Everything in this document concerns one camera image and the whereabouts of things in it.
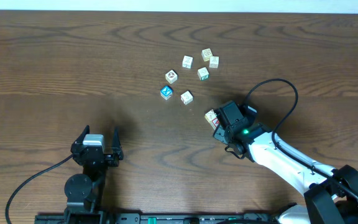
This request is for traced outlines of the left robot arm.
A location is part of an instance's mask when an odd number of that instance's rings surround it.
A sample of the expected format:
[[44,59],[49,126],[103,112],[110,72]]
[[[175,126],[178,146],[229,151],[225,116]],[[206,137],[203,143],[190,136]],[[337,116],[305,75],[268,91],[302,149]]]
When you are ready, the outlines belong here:
[[114,129],[111,152],[105,150],[104,136],[91,134],[89,126],[71,145],[73,160],[82,166],[83,171],[71,176],[65,183],[65,223],[116,222],[113,214],[101,208],[101,201],[108,169],[117,167],[124,158],[118,131],[118,128]]

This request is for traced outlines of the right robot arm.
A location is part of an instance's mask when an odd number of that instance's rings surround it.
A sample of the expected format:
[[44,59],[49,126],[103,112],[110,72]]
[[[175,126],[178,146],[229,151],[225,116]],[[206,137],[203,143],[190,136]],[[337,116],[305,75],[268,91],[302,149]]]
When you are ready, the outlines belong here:
[[358,223],[358,171],[322,164],[255,122],[257,112],[233,101],[213,110],[214,138],[239,159],[262,165],[304,197],[275,217],[277,223]]

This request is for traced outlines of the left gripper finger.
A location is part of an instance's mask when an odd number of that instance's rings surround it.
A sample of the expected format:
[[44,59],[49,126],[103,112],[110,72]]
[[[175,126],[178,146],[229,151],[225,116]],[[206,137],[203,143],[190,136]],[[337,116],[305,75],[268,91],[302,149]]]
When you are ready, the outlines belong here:
[[114,136],[112,139],[111,150],[115,154],[118,154],[118,155],[122,154],[122,146],[121,146],[121,142],[119,139],[119,128],[118,127],[114,128]]
[[74,145],[82,145],[83,144],[83,140],[85,138],[85,136],[87,134],[90,133],[90,126],[86,125],[86,127],[84,128],[84,130],[82,131],[82,133],[77,137],[77,139],[74,142]]

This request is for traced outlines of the red letter block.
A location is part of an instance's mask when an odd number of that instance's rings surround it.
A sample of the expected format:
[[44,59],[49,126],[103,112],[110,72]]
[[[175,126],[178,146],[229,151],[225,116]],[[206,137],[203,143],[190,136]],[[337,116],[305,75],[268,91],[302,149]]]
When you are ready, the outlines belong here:
[[212,119],[209,123],[213,129],[216,129],[219,126],[219,120],[217,118]]

